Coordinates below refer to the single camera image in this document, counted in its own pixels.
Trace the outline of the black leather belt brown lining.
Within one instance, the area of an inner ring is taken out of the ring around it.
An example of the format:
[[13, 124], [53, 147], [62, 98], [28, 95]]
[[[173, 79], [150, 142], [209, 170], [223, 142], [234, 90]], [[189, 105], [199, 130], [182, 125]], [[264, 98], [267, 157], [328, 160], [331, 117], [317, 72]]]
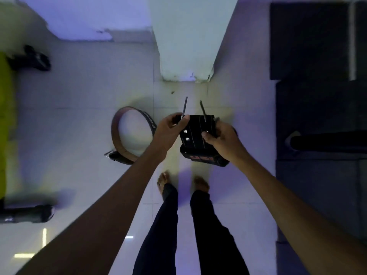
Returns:
[[[201, 133], [203, 131], [208, 132], [214, 137], [217, 137], [216, 123], [219, 118], [215, 118], [214, 115], [208, 115], [205, 112], [202, 101], [199, 101], [202, 115], [191, 115], [189, 123], [180, 132], [181, 139], [180, 153], [187, 159], [193, 162], [202, 162], [219, 167], [225, 167], [229, 164], [229, 161], [223, 158], [218, 151], [210, 144], [208, 144]], [[152, 135], [155, 134], [157, 125], [151, 116], [142, 110], [139, 110], [132, 106], [126, 106], [119, 109], [113, 116], [111, 123], [111, 137], [114, 145], [114, 149], [105, 153], [104, 156], [117, 161], [124, 165], [132, 165], [138, 156], [129, 152], [122, 144], [122, 140], [119, 133], [119, 123], [122, 116], [128, 111], [137, 111], [148, 122]]]

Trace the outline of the black trousers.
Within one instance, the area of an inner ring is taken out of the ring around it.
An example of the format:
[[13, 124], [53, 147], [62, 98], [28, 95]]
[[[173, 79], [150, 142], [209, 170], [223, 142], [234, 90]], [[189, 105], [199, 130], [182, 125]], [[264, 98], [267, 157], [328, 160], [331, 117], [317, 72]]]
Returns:
[[[214, 213], [210, 195], [195, 190], [190, 200], [201, 275], [250, 275], [234, 238]], [[178, 192], [163, 186], [163, 204], [139, 250], [132, 275], [176, 275]]]

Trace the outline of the person's foot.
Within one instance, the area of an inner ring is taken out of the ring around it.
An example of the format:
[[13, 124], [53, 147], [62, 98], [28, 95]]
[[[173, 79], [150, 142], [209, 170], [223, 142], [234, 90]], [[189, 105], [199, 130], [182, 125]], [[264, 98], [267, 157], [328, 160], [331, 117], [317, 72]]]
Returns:
[[201, 191], [204, 193], [209, 193], [210, 186], [207, 183], [207, 181], [205, 181], [203, 177], [201, 176], [195, 176], [193, 179], [192, 185], [193, 185], [194, 192]]
[[165, 185], [171, 185], [171, 180], [170, 180], [170, 173], [169, 171], [164, 171], [162, 172], [159, 177], [158, 177], [158, 181], [157, 181], [157, 187], [158, 190], [163, 198], [163, 193], [164, 193], [164, 187]]

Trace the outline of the black furniture leg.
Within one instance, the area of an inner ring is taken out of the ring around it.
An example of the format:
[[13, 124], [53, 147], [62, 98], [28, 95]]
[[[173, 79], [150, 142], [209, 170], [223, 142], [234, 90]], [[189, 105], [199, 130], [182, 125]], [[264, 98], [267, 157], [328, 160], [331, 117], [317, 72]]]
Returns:
[[305, 135], [294, 131], [285, 145], [301, 152], [367, 154], [367, 130]]
[[14, 71], [25, 68], [34, 68], [40, 71], [50, 71], [51, 63], [49, 57], [36, 51], [30, 45], [24, 46], [24, 54], [6, 56], [7, 63]]
[[0, 210], [0, 224], [21, 222], [46, 223], [55, 214], [52, 205], [37, 205], [28, 208], [5, 208]]

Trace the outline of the person's right foot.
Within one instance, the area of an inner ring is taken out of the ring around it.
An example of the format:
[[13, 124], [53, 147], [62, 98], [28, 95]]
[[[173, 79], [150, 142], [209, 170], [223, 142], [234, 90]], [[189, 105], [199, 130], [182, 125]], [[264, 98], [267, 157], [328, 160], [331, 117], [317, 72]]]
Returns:
[[195, 176], [193, 179], [192, 185], [193, 185], [194, 192], [201, 191], [204, 193], [209, 193], [210, 186], [207, 183], [207, 181], [205, 181], [203, 177], [201, 176]]

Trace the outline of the yellow furniture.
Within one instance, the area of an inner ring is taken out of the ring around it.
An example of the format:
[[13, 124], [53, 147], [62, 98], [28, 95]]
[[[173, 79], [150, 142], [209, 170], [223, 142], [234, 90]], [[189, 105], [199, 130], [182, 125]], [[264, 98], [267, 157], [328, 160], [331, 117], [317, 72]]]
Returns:
[[16, 128], [16, 100], [13, 71], [7, 56], [0, 52], [0, 200], [5, 197], [7, 184], [7, 149], [10, 134]]

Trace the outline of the person's right hand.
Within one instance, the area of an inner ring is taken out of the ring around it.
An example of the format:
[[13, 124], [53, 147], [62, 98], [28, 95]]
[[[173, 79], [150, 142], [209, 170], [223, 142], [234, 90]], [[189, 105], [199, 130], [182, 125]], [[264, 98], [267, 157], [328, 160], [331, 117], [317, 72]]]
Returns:
[[249, 155], [244, 145], [238, 138], [232, 125], [221, 120], [216, 122], [217, 144], [211, 144], [218, 153], [235, 166]]

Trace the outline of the person's right forearm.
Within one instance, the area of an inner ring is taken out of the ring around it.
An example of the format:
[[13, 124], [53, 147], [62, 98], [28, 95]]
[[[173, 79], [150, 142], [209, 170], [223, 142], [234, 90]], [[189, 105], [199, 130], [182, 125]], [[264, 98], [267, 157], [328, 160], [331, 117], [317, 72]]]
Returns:
[[367, 275], [367, 248], [298, 198], [249, 153], [230, 161], [248, 178], [310, 275]]

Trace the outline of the dark floor mat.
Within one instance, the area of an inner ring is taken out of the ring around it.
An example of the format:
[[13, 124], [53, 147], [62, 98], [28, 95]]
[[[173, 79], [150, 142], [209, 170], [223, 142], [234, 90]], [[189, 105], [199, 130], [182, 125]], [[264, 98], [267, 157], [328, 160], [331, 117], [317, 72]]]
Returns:
[[367, 154], [301, 152], [286, 138], [367, 130], [367, 0], [270, 5], [276, 178], [367, 248]]

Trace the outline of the person's left forearm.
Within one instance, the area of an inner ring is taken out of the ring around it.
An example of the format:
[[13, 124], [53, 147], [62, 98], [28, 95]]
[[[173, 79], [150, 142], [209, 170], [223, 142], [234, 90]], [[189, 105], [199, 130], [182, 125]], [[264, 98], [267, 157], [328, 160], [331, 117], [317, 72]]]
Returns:
[[145, 188], [168, 150], [151, 144], [105, 194], [15, 275], [108, 275]]

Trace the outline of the person's left hand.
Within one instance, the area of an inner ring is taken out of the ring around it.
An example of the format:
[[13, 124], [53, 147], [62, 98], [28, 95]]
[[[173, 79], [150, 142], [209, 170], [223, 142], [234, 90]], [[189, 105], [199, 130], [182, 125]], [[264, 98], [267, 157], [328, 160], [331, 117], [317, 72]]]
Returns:
[[173, 146], [179, 135], [175, 133], [175, 126], [184, 115], [176, 112], [163, 118], [155, 131], [153, 140], [149, 145], [149, 150], [162, 162], [169, 149]]

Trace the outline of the person's left foot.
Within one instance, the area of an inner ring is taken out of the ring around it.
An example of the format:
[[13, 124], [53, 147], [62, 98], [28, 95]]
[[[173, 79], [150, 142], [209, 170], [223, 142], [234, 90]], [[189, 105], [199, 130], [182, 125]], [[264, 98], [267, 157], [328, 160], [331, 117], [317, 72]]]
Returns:
[[159, 177], [158, 177], [158, 181], [157, 181], [157, 187], [158, 190], [163, 198], [163, 193], [164, 193], [164, 187], [165, 185], [171, 185], [171, 180], [170, 180], [170, 173], [169, 171], [164, 171], [162, 172]]

